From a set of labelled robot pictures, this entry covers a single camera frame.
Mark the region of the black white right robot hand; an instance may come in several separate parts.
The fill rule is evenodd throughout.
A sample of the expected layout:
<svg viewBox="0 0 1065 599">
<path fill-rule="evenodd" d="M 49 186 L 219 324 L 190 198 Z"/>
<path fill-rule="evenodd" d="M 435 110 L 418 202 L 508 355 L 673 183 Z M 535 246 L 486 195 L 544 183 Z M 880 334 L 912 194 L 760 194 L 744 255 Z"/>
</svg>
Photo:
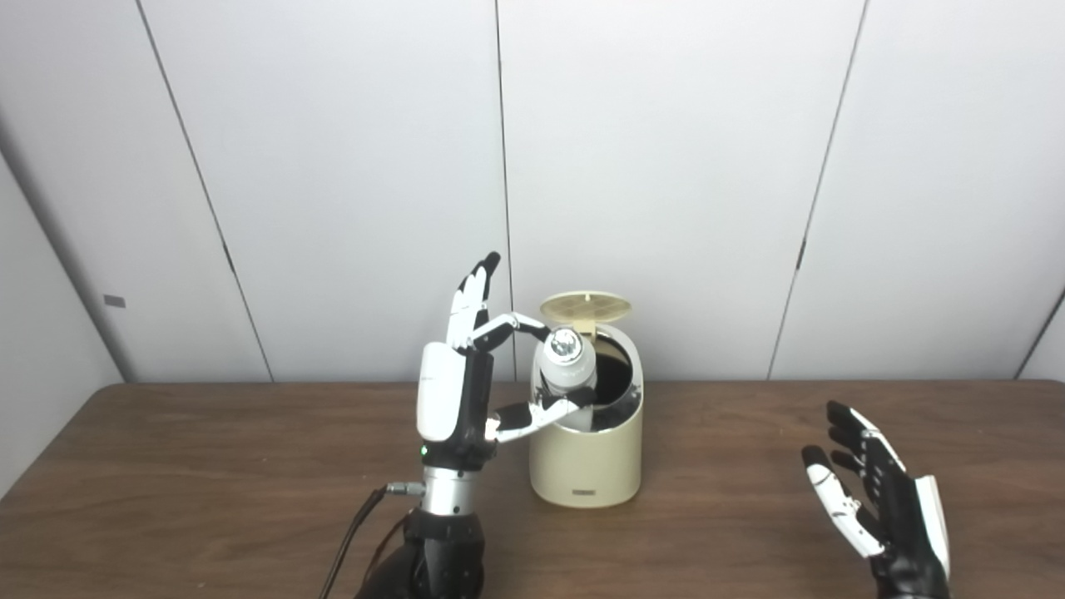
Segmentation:
<svg viewBox="0 0 1065 599">
<path fill-rule="evenodd" d="M 802 448 L 815 496 L 867 561 L 879 598 L 951 598 L 949 532 L 934 475 L 913 477 L 878 426 L 849 405 L 825 405 L 840 448 Z"/>
</svg>

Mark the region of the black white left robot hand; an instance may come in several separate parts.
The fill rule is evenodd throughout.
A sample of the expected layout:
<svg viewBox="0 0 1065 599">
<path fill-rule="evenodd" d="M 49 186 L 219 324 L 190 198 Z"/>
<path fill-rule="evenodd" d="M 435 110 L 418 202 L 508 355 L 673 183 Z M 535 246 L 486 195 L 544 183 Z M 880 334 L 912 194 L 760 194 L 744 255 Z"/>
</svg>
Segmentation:
<svg viewBox="0 0 1065 599">
<path fill-rule="evenodd" d="M 476 262 L 453 293 L 444 340 L 424 346 L 416 430 L 426 467 L 484 469 L 501 443 L 530 436 L 596 402 L 597 352 L 588 336 L 520 312 L 490 315 L 491 281 L 499 262 L 495 250 Z M 535 373 L 541 386 L 528 401 L 490 412 L 495 350 L 520 334 L 539 345 Z"/>
</svg>

